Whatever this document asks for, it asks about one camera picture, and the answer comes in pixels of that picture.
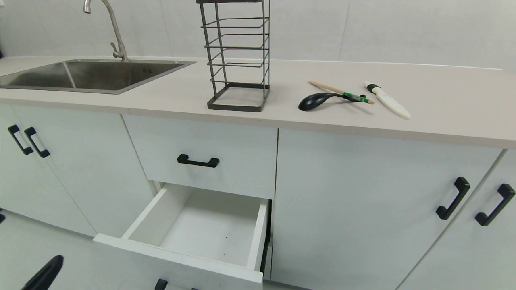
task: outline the stainless steel sink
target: stainless steel sink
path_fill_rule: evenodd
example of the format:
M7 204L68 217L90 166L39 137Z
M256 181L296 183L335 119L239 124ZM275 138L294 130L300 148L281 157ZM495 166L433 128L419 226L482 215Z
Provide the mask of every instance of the stainless steel sink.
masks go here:
M0 77L0 88L120 94L194 61L72 59Z

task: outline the faucet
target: faucet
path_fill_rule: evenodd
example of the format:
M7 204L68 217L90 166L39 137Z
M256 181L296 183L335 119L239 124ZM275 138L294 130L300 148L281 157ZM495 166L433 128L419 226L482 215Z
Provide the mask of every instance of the faucet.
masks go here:
M104 2L104 5L106 5L107 11L109 12L109 16L111 17L111 22L113 23L113 29L115 30L115 36L117 37L118 42L118 49L115 46L115 44L112 42L111 46L115 50L113 53L113 56L115 58L121 58L122 61L129 60L127 57L127 51L125 51L125 46L122 43L122 37L120 37L120 31L118 30L118 24L117 19L115 18L115 13L113 12L113 8L111 7L111 4L107 0L102 0ZM90 7L91 0L85 0L84 1L84 13L91 14L91 7Z

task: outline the black wire rack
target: black wire rack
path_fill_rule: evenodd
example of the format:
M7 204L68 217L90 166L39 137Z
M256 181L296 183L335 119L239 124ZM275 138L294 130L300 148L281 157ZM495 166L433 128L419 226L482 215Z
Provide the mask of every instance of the black wire rack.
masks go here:
M197 0L201 7L202 26L208 53L208 63L213 84L214 96L208 101L208 109L233 110L260 112L265 106L270 92L270 0ZM261 3L261 16L259 17L240 17L240 18L221 18L219 13L220 3ZM205 8L207 4L214 4L215 20L206 21ZM210 39L211 31L216 32L216 37ZM224 45L224 39L235 37L258 39L251 45ZM260 59L233 59L228 60L231 52L254 51L260 53ZM261 82L232 82L228 80L228 71L232 68L261 69ZM217 100L230 88L247 88L261 90L263 93L261 104L253 105L233 105L217 104Z

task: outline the black spoon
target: black spoon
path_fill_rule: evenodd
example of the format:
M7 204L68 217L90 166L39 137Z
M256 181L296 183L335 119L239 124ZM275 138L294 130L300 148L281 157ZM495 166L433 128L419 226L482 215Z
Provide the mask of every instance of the black spoon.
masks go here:
M302 111L312 110L333 96L337 96L339 98L342 98L344 100L348 100L351 102L358 102L355 100L350 100L347 97L345 97L344 95L341 95L338 93L315 93L315 94L312 94L312 95L304 98L301 101L301 103L299 103L298 108Z

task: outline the countertop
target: countertop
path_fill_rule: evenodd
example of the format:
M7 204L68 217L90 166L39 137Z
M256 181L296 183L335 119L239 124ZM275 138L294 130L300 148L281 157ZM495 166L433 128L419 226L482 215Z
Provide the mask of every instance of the countertop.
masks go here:
M0 75L73 58L80 57L8 57L0 60ZM213 89L206 59L139 59L197 63L120 95L0 89L0 103L516 149L516 75L501 70L273 60L272 90L264 110L236 112L207 108ZM236 71L233 77L238 79L230 80L252 80L247 72ZM362 86L365 80L373 82L412 119L402 119L380 102L368 105L338 98L314 111L300 111L297 106L304 97L321 92L309 80L376 100Z

